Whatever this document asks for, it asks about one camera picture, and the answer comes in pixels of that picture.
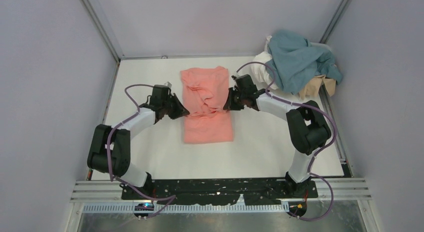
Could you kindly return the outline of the pink t-shirt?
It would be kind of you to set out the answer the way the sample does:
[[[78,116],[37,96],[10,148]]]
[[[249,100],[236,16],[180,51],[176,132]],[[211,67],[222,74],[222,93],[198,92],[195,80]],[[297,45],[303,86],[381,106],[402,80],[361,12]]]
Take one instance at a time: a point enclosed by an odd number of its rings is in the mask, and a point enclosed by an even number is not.
[[[231,114],[224,110],[229,95],[229,71],[215,68],[189,68],[180,72],[186,144],[232,142]]]

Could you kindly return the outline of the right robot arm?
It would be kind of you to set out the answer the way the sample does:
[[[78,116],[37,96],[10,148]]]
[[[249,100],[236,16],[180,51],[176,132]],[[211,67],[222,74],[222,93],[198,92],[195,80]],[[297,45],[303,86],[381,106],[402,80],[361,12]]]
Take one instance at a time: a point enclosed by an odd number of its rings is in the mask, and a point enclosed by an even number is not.
[[[250,75],[232,76],[235,82],[228,89],[225,111],[241,111],[248,107],[274,115],[287,122],[295,149],[291,166],[285,174],[282,191],[291,197],[306,193],[316,152],[322,149],[332,132],[318,104],[310,100],[296,103],[283,99],[266,89],[258,89]]]

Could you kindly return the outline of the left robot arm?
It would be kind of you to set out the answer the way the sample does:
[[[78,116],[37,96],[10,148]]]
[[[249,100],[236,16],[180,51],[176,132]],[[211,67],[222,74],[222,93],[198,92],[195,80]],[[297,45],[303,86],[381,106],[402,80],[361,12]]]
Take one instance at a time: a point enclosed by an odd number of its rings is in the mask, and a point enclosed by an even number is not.
[[[87,166],[106,173],[110,181],[119,181],[124,188],[132,189],[138,196],[154,200],[155,186],[152,176],[131,162],[131,141],[143,130],[155,125],[165,116],[175,120],[190,113],[169,82],[152,85],[146,102],[139,104],[128,92],[124,93],[135,105],[135,112],[115,125],[99,124],[95,127],[87,157]]]

